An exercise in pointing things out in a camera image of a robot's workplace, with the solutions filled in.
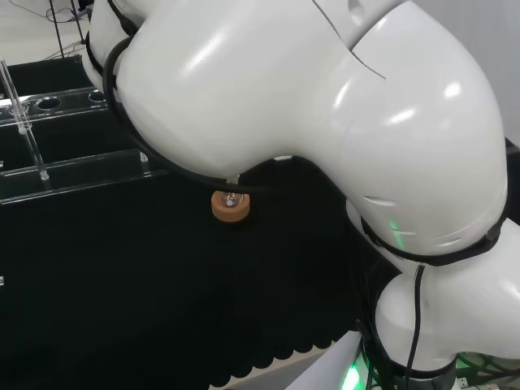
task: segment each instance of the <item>white robotic arm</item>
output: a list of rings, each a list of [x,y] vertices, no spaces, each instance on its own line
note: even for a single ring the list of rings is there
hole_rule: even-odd
[[[417,263],[396,254],[463,258],[505,207],[501,116],[477,63],[412,2],[179,0],[138,15],[147,19],[117,87],[143,139],[219,178],[285,154],[318,165],[357,228],[370,227],[404,272],[384,290],[376,322],[405,366]],[[91,33],[99,63],[126,37],[106,0],[96,1]],[[415,370],[447,366],[459,351],[520,358],[519,254],[520,228],[508,220],[493,249],[427,267]],[[496,321],[502,312],[508,319]]]

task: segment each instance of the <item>black table surface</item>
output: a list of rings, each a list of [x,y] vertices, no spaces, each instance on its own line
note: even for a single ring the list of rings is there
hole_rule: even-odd
[[[20,96],[89,85],[77,58],[10,70]],[[0,130],[5,169],[31,165],[16,130]],[[132,147],[108,112],[34,132],[48,163]],[[520,155],[508,164],[513,179]],[[346,244],[345,197],[310,164],[269,162],[245,180],[294,176],[304,188],[252,196],[237,226],[215,220],[210,189],[174,175],[0,208],[0,388],[207,389],[341,338],[358,316],[349,259],[379,264],[375,288],[396,272]],[[509,216],[520,222],[517,202]]]

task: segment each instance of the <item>green led light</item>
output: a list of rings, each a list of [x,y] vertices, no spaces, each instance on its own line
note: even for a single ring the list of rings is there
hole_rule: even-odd
[[[397,230],[397,223],[391,222],[390,228],[392,228],[393,231]],[[398,232],[394,232],[393,235],[396,237],[397,246],[399,247],[399,249],[405,250],[405,243],[403,242],[403,237],[401,236],[401,234]]]
[[[354,390],[359,384],[359,373],[355,366],[351,366],[349,372],[344,377],[343,385],[341,390]]]

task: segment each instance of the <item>scalloped edge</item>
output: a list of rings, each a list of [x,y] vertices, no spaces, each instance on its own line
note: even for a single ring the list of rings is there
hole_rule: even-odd
[[[266,374],[268,372],[271,372],[271,371],[279,370],[280,368],[283,368],[283,367],[286,367],[286,366],[290,366],[293,363],[300,362],[300,361],[305,360],[307,358],[312,358],[313,356],[316,356],[316,355],[323,355],[330,348],[332,348],[332,346],[335,343],[336,342],[333,340],[331,342],[331,344],[327,348],[325,348],[325,349],[320,349],[316,345],[313,345],[312,349],[309,352],[307,352],[307,353],[299,353],[296,350],[293,350],[291,357],[289,357],[289,358],[287,358],[285,360],[279,360],[279,359],[277,359],[275,357],[275,358],[273,358],[273,362],[271,363],[271,365],[268,366],[267,368],[253,367],[253,369],[251,370],[249,375],[245,376],[244,378],[235,378],[234,376],[232,376],[229,379],[229,381],[225,385],[223,385],[221,388],[216,388],[213,385],[210,385],[208,387],[208,390],[225,390],[225,389],[227,389],[227,388],[229,388],[231,386],[236,386],[237,384],[245,382],[246,380],[250,380],[252,378],[256,378],[256,377],[258,377],[260,375],[264,375],[264,374]]]

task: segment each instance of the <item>white floor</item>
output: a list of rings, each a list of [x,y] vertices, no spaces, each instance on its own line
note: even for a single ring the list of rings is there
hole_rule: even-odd
[[[40,15],[45,15],[50,8],[48,0],[11,0],[13,3],[26,7]],[[71,7],[70,0],[54,0],[54,9],[59,11],[64,7]],[[57,15],[58,21],[68,20],[69,10],[63,10]],[[84,36],[89,30],[88,20],[82,20],[81,29]],[[63,47],[80,40],[76,22],[58,24]],[[0,58],[8,65],[18,63],[32,63],[41,61],[52,54],[59,54],[58,39],[54,23],[45,17],[34,15],[29,11],[12,5],[9,0],[0,0]]]

